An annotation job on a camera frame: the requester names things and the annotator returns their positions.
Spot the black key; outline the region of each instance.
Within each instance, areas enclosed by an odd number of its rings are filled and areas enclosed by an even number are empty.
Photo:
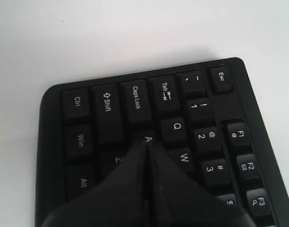
[[[225,186],[230,184],[230,174],[225,159],[217,159],[202,163],[206,186]]]
[[[110,150],[101,152],[102,176],[107,177],[124,159],[127,150]]]
[[[169,156],[186,174],[194,175],[194,163],[192,154],[188,148],[180,148],[175,150],[169,150]]]
[[[253,216],[263,216],[271,213],[266,192],[263,188],[247,191],[248,205]]]
[[[144,131],[135,131],[132,133],[132,140],[144,140],[149,142],[156,138],[156,134],[154,130],[144,130]]]
[[[221,143],[216,127],[195,130],[196,147],[199,153],[221,151]]]
[[[115,84],[93,87],[96,120],[101,144],[121,142],[124,139],[119,96]]]
[[[175,80],[172,76],[150,79],[153,88],[153,103],[158,115],[175,114],[180,111]]]
[[[86,88],[62,93],[64,121],[89,116],[89,97]]]
[[[161,121],[161,137],[165,145],[182,143],[187,140],[187,131],[182,118]]]
[[[180,73],[177,75],[177,80],[182,98],[205,95],[205,83],[201,71]]]
[[[213,121],[213,111],[208,98],[187,101],[185,113],[189,123],[200,124]]]
[[[237,199],[235,194],[227,194],[227,195],[221,195],[217,196],[218,199],[225,202],[226,205],[232,206],[232,207],[238,207]]]
[[[241,178],[247,180],[257,180],[260,177],[259,170],[253,154],[240,155],[237,157],[237,164]]]
[[[127,115],[130,124],[146,123],[152,120],[149,97],[145,80],[135,80],[122,84]]]
[[[232,147],[239,149],[249,146],[249,133],[243,122],[228,124],[227,129]]]
[[[93,165],[67,167],[67,199],[81,196],[95,185]]]
[[[230,72],[225,66],[210,69],[211,81],[214,93],[230,92],[233,88]]]
[[[93,143],[90,125],[65,127],[64,144],[67,162],[92,156]]]

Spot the white table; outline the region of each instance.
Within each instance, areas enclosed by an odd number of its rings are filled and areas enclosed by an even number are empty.
[[[50,86],[234,56],[289,193],[289,0],[0,0],[0,226],[34,226]]]

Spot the keyboard frame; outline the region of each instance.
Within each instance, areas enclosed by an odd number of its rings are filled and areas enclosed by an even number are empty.
[[[66,201],[64,147],[62,136],[62,91],[111,83],[120,83],[129,80],[147,79],[197,69],[201,70],[205,78],[207,78],[206,69],[221,65],[227,66],[231,72],[233,93],[238,95],[243,110],[243,116],[240,117],[244,118],[250,130],[253,153],[257,157],[260,171],[262,171],[262,181],[266,191],[268,192],[268,198],[270,200],[276,226],[289,227],[289,198],[250,84],[250,80],[247,75],[246,68],[240,58],[228,58],[114,77],[78,81],[54,85],[49,88],[42,98],[40,107],[36,173],[35,226],[40,227],[49,212],[65,204]],[[207,89],[208,92],[211,92],[210,85],[207,85]],[[221,127],[217,121],[216,126],[218,129]],[[224,153],[225,158],[228,159],[226,154],[227,152],[224,151]],[[231,162],[228,162],[228,165],[231,171]],[[236,176],[232,176],[232,184],[236,184],[235,178]]]

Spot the a key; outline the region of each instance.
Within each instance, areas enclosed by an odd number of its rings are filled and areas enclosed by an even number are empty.
[[[128,121],[130,124],[147,123],[152,120],[145,80],[122,83]]]
[[[210,69],[212,88],[214,93],[225,93],[232,90],[230,72],[225,66]]]
[[[132,140],[144,140],[146,142],[152,141],[155,139],[156,133],[154,130],[143,130],[143,131],[135,131],[132,133]]]
[[[176,78],[182,98],[201,97],[205,95],[205,83],[201,71],[196,70],[180,73]]]
[[[153,103],[157,115],[176,114],[180,111],[180,103],[173,76],[150,79],[153,89]]]
[[[70,166],[67,172],[67,200],[71,201],[95,185],[93,165]]]
[[[65,122],[89,116],[89,97],[86,88],[64,91],[62,103]]]
[[[65,127],[64,144],[67,162],[92,156],[93,143],[90,125]]]
[[[237,156],[237,165],[242,180],[259,179],[260,174],[253,154]]]
[[[190,124],[211,123],[213,121],[213,111],[208,98],[187,101],[185,113]]]
[[[230,184],[230,174],[225,159],[217,159],[202,163],[206,186],[225,186]]]
[[[247,191],[248,205],[253,216],[263,216],[271,213],[270,205],[263,188]]]
[[[194,163],[191,150],[189,148],[180,148],[169,150],[169,156],[186,174],[194,175]]]
[[[247,148],[249,146],[249,133],[243,122],[227,125],[229,141],[233,148]]]
[[[115,84],[92,88],[99,142],[108,144],[124,139],[118,89]]]
[[[107,177],[124,159],[126,150],[108,150],[101,152],[101,167],[103,178]]]
[[[216,127],[197,129],[194,134],[198,153],[209,154],[221,151],[221,143]]]
[[[220,195],[220,196],[217,196],[217,198],[225,202],[225,204],[228,206],[238,207],[235,194]]]
[[[187,131],[182,118],[161,121],[161,137],[164,145],[186,142]]]

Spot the black keyboard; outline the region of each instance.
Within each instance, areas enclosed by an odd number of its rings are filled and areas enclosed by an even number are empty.
[[[36,226],[108,176],[134,140],[162,141],[185,174],[257,226],[289,227],[289,199],[239,58],[51,87],[40,109]]]

